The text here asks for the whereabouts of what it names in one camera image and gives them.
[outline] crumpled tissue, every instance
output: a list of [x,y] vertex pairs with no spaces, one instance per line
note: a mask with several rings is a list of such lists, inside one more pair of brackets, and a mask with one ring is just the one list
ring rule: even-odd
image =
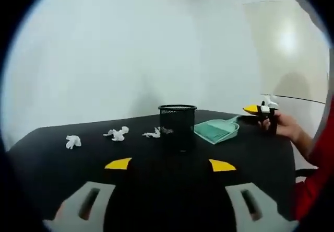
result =
[[146,136],[147,138],[149,137],[160,138],[160,127],[155,127],[154,130],[155,130],[154,133],[144,133],[142,135]]
[[77,135],[68,135],[66,139],[68,140],[66,148],[73,149],[74,146],[81,147],[81,140]]
[[117,131],[115,129],[110,129],[108,133],[103,134],[103,136],[111,136],[114,137],[111,139],[114,142],[122,142],[124,138],[124,134],[127,134],[129,132],[129,128],[127,126],[123,126],[121,130]]

